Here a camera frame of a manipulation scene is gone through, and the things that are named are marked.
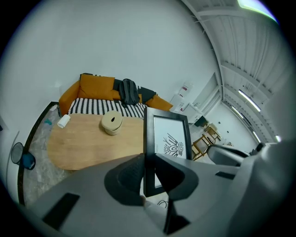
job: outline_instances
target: ceiling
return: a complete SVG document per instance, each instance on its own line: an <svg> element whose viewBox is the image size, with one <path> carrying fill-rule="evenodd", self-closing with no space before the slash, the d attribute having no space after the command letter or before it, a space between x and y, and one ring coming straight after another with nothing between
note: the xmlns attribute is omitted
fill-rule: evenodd
<svg viewBox="0 0 296 237"><path fill-rule="evenodd" d="M295 73L295 61L278 24L241 8L237 0L182 1L212 43L220 68L216 77L223 103L241 112L247 118L242 122L262 142L275 142L276 131L265 105ZM251 97L261 111L238 90Z"/></svg>

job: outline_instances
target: black tablet frame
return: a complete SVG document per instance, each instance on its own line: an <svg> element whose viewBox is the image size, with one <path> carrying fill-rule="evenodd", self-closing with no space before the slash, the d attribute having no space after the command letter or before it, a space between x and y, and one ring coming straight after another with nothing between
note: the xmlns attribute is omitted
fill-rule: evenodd
<svg viewBox="0 0 296 237"><path fill-rule="evenodd" d="M155 188L155 145L154 145L154 118L161 117L175 119L183 122L186 159L192 160L191 138L187 116L178 113L163 111L146 107L144 110L144 154L145 154L145 174L144 174L144 194L146 197L158 195L165 190L163 187Z"/></svg>

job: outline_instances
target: grey floor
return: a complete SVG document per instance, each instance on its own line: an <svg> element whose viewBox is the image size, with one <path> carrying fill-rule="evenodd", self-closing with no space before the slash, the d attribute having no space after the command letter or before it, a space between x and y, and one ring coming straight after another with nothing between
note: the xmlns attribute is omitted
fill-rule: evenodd
<svg viewBox="0 0 296 237"><path fill-rule="evenodd" d="M31 152L36 158L36 165L33 170L24 170L24 200L25 205L30 207L43 193L49 190L51 187L61 182L63 179L71 175L71 171L60 169L51 163L47 154L47 142L52 130L52 127L59 120L57 110L49 111L42 122L40 123L34 138L31 142L29 152ZM200 136L202 131L191 128L191 140ZM213 163L207 155L201 157L197 162ZM143 184L141 183L140 195L143 194ZM148 201L158 204L159 201L168 201L167 193L161 193L153 197L147 198Z"/></svg>

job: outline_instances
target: black and white pattern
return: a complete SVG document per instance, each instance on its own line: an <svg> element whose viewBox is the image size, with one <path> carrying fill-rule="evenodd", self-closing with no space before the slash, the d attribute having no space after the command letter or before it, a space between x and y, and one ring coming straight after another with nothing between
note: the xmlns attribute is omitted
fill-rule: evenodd
<svg viewBox="0 0 296 237"><path fill-rule="evenodd" d="M110 110L116 110L124 117L144 117L144 104L138 103L135 106L127 105L125 108L119 100L95 100L77 98L72 102L68 114L84 113L84 114L101 114L104 115Z"/></svg>
<svg viewBox="0 0 296 237"><path fill-rule="evenodd" d="M163 148L163 152L165 154L169 154L171 156L182 156L184 150L184 144L182 142L178 142L169 133L168 137L163 138L163 141L166 143Z"/></svg>

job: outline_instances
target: container lid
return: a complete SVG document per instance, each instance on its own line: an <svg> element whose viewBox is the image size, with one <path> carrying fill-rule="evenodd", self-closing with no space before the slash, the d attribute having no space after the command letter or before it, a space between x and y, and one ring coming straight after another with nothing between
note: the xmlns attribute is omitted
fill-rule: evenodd
<svg viewBox="0 0 296 237"><path fill-rule="evenodd" d="M108 130L116 130L121 126L122 116L117 111L109 111L102 118L102 126Z"/></svg>

